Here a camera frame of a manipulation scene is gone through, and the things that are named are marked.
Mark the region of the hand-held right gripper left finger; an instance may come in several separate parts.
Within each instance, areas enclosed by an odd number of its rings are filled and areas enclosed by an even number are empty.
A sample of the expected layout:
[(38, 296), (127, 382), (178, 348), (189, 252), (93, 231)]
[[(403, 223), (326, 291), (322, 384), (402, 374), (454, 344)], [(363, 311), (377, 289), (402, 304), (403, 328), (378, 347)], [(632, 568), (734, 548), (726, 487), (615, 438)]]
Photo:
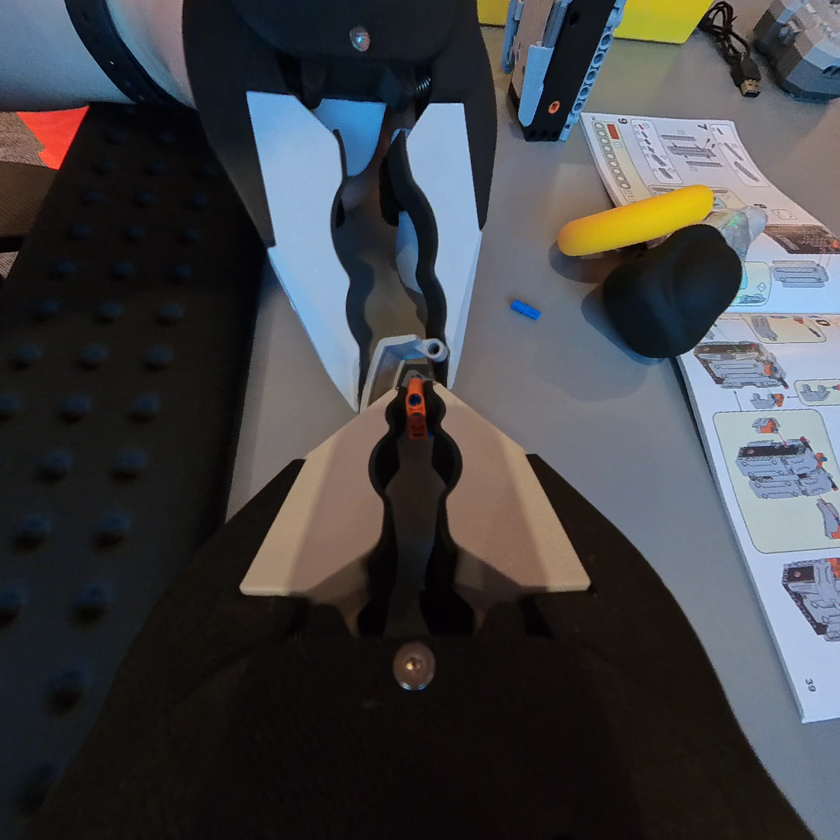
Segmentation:
[(336, 606), (361, 636), (383, 636), (396, 582), (393, 505), (403, 388), (313, 449), (239, 586)]

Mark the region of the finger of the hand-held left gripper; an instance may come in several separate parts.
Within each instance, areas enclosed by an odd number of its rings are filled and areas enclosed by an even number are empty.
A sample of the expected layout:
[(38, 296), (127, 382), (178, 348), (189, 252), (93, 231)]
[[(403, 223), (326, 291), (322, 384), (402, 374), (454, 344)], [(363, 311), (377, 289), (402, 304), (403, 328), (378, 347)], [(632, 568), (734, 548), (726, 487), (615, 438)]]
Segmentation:
[(293, 95), (246, 96), (275, 241), (270, 262), (325, 371), (358, 411), (361, 352), (333, 223), (346, 176), (370, 162), (370, 104), (326, 99), (310, 111)]
[(432, 103), (412, 129), (394, 133), (398, 204), (395, 264), (405, 289), (423, 298), (424, 330), (448, 349), (437, 379), (452, 388), (480, 252), (462, 103)]

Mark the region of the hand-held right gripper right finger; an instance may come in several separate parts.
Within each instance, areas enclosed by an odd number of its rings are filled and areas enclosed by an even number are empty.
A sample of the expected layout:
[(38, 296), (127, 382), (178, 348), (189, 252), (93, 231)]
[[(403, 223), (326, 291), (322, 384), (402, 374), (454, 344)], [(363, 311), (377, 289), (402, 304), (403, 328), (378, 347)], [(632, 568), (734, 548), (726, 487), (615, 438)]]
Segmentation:
[(440, 384), (429, 386), (429, 433), (441, 483), (429, 556), (431, 627), (475, 627), (498, 604), (589, 588), (519, 444)]

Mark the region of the orange connector with blue pins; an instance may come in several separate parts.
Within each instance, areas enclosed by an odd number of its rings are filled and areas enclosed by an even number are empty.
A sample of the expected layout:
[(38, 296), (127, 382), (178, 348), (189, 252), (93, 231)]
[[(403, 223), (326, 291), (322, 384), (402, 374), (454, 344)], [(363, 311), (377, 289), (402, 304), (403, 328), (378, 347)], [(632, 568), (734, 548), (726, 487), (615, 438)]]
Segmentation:
[(421, 374), (412, 372), (405, 383), (406, 434), (410, 442), (424, 442), (434, 437), (427, 423), (425, 381)]

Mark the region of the grey angled brick piece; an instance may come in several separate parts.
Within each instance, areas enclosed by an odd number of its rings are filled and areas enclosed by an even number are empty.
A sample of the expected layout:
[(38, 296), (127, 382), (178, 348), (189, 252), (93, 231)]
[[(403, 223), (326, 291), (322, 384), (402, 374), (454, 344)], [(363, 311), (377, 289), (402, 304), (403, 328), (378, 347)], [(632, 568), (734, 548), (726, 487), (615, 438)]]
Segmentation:
[(436, 380), (436, 366), (448, 360), (448, 347), (438, 339), (415, 334), (394, 336), (378, 342), (360, 397), (360, 411), (399, 389), (406, 379), (419, 376)]

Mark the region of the person's left forearm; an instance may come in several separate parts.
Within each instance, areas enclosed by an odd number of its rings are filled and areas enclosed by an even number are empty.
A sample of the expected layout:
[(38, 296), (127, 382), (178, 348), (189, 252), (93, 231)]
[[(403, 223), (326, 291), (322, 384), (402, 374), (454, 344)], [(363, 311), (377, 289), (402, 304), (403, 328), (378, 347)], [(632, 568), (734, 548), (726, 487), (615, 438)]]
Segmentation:
[(194, 107), (183, 2), (1, 2), (3, 111)]

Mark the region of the grey desk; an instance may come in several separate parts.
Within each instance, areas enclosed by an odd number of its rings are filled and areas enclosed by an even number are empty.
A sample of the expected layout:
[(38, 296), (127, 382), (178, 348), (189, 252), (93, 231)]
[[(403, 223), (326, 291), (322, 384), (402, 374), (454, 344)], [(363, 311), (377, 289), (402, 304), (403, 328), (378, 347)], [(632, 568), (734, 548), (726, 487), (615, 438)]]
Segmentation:
[[(455, 394), (539, 455), (633, 542), (692, 622), (740, 726), (818, 838), (838, 838), (838, 721), (802, 724), (671, 363), (616, 343), (596, 296), (613, 257), (567, 260), (555, 237), (610, 201), (580, 126), (528, 143), (482, 28), (497, 91), (497, 156)], [(590, 110), (730, 119), (772, 183), (838, 234), (838, 100), (770, 83), (737, 93), (712, 42), (618, 40)], [(264, 275), (227, 516), (352, 412), (270, 272)], [(519, 299), (541, 311), (510, 310)]]

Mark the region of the grey black motor assembly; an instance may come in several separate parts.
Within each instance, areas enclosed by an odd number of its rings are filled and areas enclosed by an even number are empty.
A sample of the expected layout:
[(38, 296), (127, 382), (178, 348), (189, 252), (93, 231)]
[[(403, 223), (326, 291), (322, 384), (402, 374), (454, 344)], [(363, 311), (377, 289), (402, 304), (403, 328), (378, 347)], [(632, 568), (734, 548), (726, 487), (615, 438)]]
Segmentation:
[(501, 53), (523, 139), (565, 141), (602, 68), (625, 1), (510, 1)]

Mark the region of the black foam wheel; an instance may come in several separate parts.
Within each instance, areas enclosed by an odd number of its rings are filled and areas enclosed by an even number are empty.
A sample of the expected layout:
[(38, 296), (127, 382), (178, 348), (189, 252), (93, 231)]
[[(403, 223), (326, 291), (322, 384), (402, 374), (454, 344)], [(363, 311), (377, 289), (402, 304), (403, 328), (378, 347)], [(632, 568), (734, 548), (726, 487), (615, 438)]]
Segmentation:
[(615, 268), (602, 286), (603, 307), (631, 351), (674, 358), (698, 345), (741, 282), (737, 252), (716, 228), (696, 224)]

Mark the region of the open instruction booklet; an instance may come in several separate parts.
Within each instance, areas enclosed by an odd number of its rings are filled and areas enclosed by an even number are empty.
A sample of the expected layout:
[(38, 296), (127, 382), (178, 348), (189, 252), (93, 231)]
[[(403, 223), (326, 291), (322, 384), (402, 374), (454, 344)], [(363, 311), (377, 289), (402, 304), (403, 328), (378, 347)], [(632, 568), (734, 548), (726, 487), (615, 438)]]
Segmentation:
[(761, 172), (728, 120), (585, 112), (615, 204), (705, 185), (762, 209), (732, 304), (679, 357), (711, 471), (804, 722), (839, 715), (838, 235)]

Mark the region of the orange traffic cone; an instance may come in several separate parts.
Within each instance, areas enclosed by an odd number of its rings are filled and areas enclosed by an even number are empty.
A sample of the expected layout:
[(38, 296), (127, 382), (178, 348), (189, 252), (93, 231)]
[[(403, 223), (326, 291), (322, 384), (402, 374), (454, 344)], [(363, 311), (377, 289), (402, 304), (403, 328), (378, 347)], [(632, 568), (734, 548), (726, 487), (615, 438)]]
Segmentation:
[(75, 139), (88, 107), (53, 112), (16, 112), (34, 135), (41, 149), (38, 156), (45, 165), (58, 170)]

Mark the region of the yellow parts bin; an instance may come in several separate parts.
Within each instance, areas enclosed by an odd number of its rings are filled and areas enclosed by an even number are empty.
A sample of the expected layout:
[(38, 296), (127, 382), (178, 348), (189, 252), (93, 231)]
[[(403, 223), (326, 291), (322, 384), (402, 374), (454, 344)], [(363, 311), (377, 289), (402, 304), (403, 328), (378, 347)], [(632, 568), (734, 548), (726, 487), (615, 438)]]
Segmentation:
[[(509, 1), (478, 1), (478, 18), (483, 25), (506, 25)], [(617, 37), (681, 45), (686, 42), (708, 8), (711, 1), (628, 1), (623, 7)], [(543, 24), (548, 23), (554, 2), (524, 2), (521, 15), (544, 12)]]

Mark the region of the clear bag of brick parts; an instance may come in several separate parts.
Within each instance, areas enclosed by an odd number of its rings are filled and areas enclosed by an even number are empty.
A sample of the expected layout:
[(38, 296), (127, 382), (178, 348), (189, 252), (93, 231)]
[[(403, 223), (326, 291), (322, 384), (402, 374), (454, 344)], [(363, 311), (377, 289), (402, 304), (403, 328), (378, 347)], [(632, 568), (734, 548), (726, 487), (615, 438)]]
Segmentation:
[(703, 220), (715, 228), (741, 262), (746, 261), (749, 249), (768, 223), (765, 209), (758, 205), (712, 210)]

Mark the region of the grey motor brick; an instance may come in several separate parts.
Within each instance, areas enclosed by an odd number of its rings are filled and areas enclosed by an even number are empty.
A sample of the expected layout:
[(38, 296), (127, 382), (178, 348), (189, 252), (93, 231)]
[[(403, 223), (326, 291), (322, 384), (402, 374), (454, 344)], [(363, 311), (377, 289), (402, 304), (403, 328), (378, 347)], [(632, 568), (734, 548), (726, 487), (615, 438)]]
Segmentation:
[(772, 1), (752, 39), (778, 87), (796, 100), (839, 97), (838, 1)]

